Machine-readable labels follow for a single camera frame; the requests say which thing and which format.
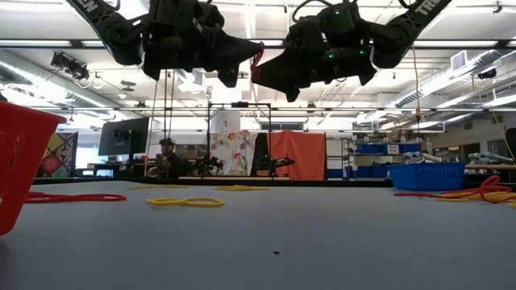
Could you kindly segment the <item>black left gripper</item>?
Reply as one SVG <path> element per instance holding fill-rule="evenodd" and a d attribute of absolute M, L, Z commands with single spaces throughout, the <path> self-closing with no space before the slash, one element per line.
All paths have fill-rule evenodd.
<path fill-rule="evenodd" d="M 183 35 L 173 27 L 158 25 L 146 34 L 143 48 L 143 71 L 156 81 L 162 69 L 180 68 L 191 73 L 194 68 L 204 67 L 207 72 L 216 71 L 227 88 L 234 88 L 239 65 L 257 55 L 262 46 L 228 35 L 219 23 L 203 25 L 193 19 Z M 214 56 L 214 51 L 222 53 Z"/>

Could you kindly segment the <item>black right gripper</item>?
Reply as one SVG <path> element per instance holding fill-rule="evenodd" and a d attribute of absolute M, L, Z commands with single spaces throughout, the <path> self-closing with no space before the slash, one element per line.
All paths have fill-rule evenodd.
<path fill-rule="evenodd" d="M 289 29 L 286 40 L 280 55 L 252 72 L 252 82 L 282 92 L 287 102 L 295 102 L 301 89 L 313 83 L 358 76 L 364 85 L 376 72 L 364 34 L 352 22 L 303 19 Z"/>

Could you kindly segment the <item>blue plastic basket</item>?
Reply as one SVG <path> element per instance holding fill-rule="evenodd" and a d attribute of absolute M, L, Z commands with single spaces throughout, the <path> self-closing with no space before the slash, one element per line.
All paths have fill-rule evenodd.
<path fill-rule="evenodd" d="M 389 165 L 393 186 L 413 191 L 461 189 L 465 163 L 420 163 Z"/>

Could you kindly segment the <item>red plastic basket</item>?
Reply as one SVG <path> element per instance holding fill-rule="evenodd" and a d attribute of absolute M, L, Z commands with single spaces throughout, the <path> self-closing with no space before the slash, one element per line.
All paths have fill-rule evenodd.
<path fill-rule="evenodd" d="M 0 235 L 19 217 L 49 139 L 65 118 L 0 101 Z"/>

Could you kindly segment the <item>orange hanging cloth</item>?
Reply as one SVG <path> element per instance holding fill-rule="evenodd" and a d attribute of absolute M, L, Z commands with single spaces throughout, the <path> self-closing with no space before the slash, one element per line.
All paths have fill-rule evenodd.
<path fill-rule="evenodd" d="M 326 135 L 283 130 L 266 134 L 268 149 L 275 159 L 288 157 L 294 164 L 276 169 L 278 176 L 290 180 L 324 180 L 326 173 Z"/>

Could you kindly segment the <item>white shelving unit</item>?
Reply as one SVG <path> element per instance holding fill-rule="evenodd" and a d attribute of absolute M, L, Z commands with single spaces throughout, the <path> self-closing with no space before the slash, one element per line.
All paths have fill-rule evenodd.
<path fill-rule="evenodd" d="M 356 174 L 355 141 L 331 137 L 326 140 L 328 180 L 353 180 Z"/>

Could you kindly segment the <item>blue storage bins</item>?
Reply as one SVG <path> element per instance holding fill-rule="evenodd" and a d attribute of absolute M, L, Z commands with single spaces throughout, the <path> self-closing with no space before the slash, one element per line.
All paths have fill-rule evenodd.
<path fill-rule="evenodd" d="M 357 155 L 403 155 L 421 151 L 418 143 L 359 143 L 355 145 Z"/>

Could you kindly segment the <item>person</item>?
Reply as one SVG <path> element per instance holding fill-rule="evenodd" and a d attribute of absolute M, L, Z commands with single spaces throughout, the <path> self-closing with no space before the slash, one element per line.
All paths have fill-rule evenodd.
<path fill-rule="evenodd" d="M 165 178 L 178 178 L 182 174 L 181 158 L 175 152 L 175 143 L 170 139 L 159 141 L 160 154 L 156 157 L 156 165 Z"/>

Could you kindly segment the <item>black computer monitor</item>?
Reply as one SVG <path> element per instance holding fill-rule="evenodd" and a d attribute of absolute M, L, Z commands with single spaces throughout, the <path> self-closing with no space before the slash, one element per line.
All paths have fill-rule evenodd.
<path fill-rule="evenodd" d="M 146 151 L 150 118 L 107 122 L 102 127 L 98 149 L 104 155 L 134 155 Z"/>

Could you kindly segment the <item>white ceiling vent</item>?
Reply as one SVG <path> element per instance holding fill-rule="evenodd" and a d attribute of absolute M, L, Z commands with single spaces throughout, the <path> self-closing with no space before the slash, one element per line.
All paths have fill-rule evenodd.
<path fill-rule="evenodd" d="M 462 50 L 450 58 L 451 70 L 453 72 L 459 72 L 465 70 L 468 67 L 468 52 Z"/>

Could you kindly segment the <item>colourful patterned painting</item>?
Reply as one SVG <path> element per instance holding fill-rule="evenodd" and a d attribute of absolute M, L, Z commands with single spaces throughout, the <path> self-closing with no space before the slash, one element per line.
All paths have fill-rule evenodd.
<path fill-rule="evenodd" d="M 48 141 L 37 178 L 67 178 L 75 174 L 78 133 L 54 133 Z"/>

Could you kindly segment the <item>grey rolls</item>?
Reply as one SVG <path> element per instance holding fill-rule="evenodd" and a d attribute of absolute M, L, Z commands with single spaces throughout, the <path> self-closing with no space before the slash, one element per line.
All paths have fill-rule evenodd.
<path fill-rule="evenodd" d="M 514 164 L 515 161 L 511 158 L 496 155 L 492 152 L 471 153 L 468 155 L 470 164 Z"/>

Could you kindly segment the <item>wooden background table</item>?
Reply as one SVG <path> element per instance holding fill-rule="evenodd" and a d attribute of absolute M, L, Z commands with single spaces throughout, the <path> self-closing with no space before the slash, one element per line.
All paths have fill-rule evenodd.
<path fill-rule="evenodd" d="M 516 165 L 508 165 L 508 164 L 466 164 L 466 169 L 472 170 L 508 170 L 508 171 L 516 171 Z"/>

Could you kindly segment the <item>black metal frame stand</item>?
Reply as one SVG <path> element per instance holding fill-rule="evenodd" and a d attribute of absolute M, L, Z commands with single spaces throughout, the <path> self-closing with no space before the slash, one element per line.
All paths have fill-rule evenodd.
<path fill-rule="evenodd" d="M 270 114 L 272 108 L 269 103 L 251 103 L 247 101 L 235 101 L 231 103 L 208 103 L 207 109 L 207 130 L 206 130 L 206 154 L 209 159 L 213 159 L 210 155 L 210 135 L 213 133 L 229 133 L 238 131 L 249 131 L 242 128 L 242 119 L 247 113 L 264 113 L 264 109 L 268 110 L 268 120 L 271 121 Z"/>

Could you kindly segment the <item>silver ceiling air duct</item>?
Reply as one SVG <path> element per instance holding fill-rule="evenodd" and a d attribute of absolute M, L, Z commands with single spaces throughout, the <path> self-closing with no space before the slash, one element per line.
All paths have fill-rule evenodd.
<path fill-rule="evenodd" d="M 418 98 L 429 96 L 456 83 L 463 77 L 469 77 L 475 73 L 480 73 L 481 71 L 490 68 L 499 60 L 503 60 L 507 56 L 514 54 L 516 51 L 511 49 L 494 49 L 482 53 L 476 53 L 473 51 L 467 52 L 468 67 L 465 70 L 453 72 L 451 70 L 450 62 L 450 65 L 446 68 L 439 70 L 429 77 L 424 77 L 421 81 L 417 81 L 417 84 L 413 89 L 407 89 L 406 91 L 398 94 L 396 99 L 389 103 L 389 106 L 402 108 L 403 106 L 416 101 Z"/>
<path fill-rule="evenodd" d="M 57 71 L 49 72 L 13 52 L 0 50 L 0 70 L 2 69 L 19 78 L 19 81 L 8 81 L 5 84 L 7 91 L 33 97 L 33 103 L 75 101 L 78 106 L 112 107 L 105 98 L 66 80 Z"/>

